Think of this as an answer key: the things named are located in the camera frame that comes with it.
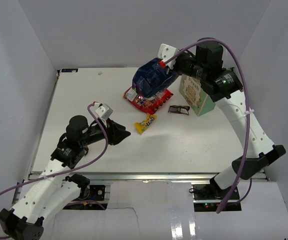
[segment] blue plastic object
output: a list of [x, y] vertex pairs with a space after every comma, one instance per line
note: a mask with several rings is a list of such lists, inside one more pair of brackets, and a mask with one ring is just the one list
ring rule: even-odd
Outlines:
[[158, 93], [167, 89], [179, 75], [170, 74], [169, 68], [159, 65], [160, 59], [154, 58], [141, 66], [135, 73], [132, 88], [144, 98], [155, 97]]

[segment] yellow candy bar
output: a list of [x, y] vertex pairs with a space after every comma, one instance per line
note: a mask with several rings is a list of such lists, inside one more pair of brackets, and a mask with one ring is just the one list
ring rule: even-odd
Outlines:
[[134, 123], [136, 130], [142, 134], [151, 125], [151, 123], [156, 119], [156, 115], [147, 114], [146, 120], [142, 122]]

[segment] red snack bag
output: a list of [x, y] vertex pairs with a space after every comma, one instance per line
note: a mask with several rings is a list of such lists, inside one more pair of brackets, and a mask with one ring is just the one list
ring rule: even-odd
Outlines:
[[169, 90], [165, 89], [163, 92], [157, 94], [155, 97], [145, 98], [136, 93], [132, 87], [126, 90], [123, 98], [127, 99], [140, 111], [147, 114], [155, 114], [156, 111], [161, 107], [167, 100], [173, 96]]

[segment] printed label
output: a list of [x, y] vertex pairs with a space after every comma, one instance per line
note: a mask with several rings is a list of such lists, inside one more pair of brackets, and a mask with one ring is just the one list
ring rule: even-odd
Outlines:
[[229, 74], [225, 74], [225, 75], [224, 75], [224, 78], [226, 78], [226, 80], [227, 80], [230, 84], [234, 82], [232, 76], [229, 75]]
[[199, 70], [196, 71], [196, 79], [198, 79], [198, 80], [202, 79], [202, 72]]
[[136, 93], [136, 91], [134, 91], [133, 88], [130, 88], [126, 93], [126, 98], [132, 102], [137, 95], [138, 94]]
[[180, 112], [181, 112], [182, 114], [187, 114], [187, 113], [188, 113], [188, 111], [187, 111], [186, 109], [184, 109], [184, 108], [181, 108], [181, 109], [180, 109]]
[[184, 80], [184, 93], [189, 99], [187, 101], [193, 106], [197, 106], [201, 101], [201, 84], [196, 82], [193, 78], [188, 77]]
[[155, 117], [153, 116], [149, 116], [149, 119], [148, 120], [145, 120], [143, 122], [141, 122], [140, 124], [143, 126], [143, 127], [148, 127], [149, 125], [151, 125], [151, 123], [154, 121]]

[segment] cable tie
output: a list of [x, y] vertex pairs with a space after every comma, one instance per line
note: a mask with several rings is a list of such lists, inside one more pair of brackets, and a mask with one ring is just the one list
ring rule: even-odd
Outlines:
[[41, 174], [40, 177], [44, 178], [44, 180], [49, 178], [46, 174]]
[[244, 114], [244, 117], [251, 114], [251, 113], [254, 113], [254, 109], [250, 109], [249, 111], [246, 111]]

